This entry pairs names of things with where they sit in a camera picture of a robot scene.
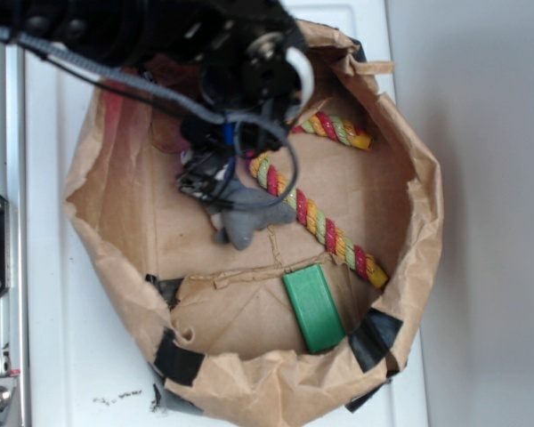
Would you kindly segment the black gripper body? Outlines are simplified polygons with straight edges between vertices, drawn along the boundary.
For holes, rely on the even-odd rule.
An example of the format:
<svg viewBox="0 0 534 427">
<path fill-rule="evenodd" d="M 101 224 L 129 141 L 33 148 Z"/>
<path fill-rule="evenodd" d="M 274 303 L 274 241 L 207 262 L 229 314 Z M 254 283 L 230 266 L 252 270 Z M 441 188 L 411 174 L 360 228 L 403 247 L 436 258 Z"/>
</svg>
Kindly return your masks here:
<svg viewBox="0 0 534 427">
<path fill-rule="evenodd" d="M 303 34 L 279 1 L 144 1 L 139 43 L 149 79 L 224 116 L 185 115 L 194 149 L 279 149 L 263 124 L 287 132 L 312 96 Z"/>
</svg>

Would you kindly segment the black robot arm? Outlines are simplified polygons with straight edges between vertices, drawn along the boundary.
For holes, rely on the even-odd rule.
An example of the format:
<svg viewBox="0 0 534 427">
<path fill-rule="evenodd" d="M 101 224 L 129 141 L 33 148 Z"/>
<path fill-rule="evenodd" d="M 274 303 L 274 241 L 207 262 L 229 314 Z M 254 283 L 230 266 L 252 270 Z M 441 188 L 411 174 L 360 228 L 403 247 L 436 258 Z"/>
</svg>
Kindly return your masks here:
<svg viewBox="0 0 534 427">
<path fill-rule="evenodd" d="M 39 51 L 63 44 L 97 64 L 139 67 L 158 56 L 193 67 L 209 115 L 181 122 L 195 147 L 277 149 L 246 114 L 289 126 L 314 90 L 306 43 L 277 1 L 0 1 L 0 40 Z"/>
</svg>

